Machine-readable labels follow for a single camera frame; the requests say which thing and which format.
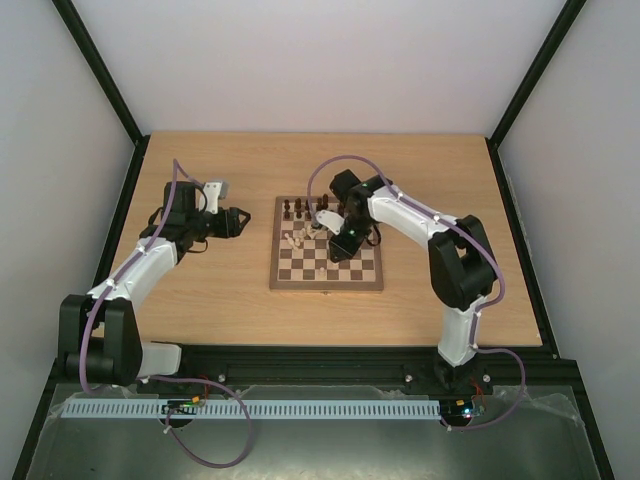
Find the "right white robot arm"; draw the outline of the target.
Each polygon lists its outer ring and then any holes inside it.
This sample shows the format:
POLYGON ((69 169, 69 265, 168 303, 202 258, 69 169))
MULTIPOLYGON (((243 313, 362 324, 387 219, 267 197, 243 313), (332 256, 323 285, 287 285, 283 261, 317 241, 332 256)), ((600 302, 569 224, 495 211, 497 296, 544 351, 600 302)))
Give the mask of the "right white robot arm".
POLYGON ((337 174, 330 191, 342 214, 320 212, 315 219, 332 232, 329 258, 352 259, 380 224, 390 226, 428 253, 431 286, 444 304, 438 353, 444 360, 436 379, 445 390, 460 390, 471 379, 467 364, 475 355, 478 315, 493 284, 504 278, 481 221, 435 212, 381 176, 361 181, 350 170, 337 174))

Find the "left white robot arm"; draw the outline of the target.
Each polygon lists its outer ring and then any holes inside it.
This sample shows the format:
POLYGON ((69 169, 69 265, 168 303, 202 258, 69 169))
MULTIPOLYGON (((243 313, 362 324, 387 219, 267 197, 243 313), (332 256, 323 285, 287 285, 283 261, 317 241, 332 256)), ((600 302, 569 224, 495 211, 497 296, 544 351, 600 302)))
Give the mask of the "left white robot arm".
POLYGON ((126 260, 86 294, 63 300, 56 365, 64 377, 91 389, 96 384, 128 386, 178 371, 181 347, 142 341, 136 313, 195 244, 242 233, 251 216, 237 207, 221 207, 227 191, 224 181, 167 183, 162 206, 149 217, 126 260))

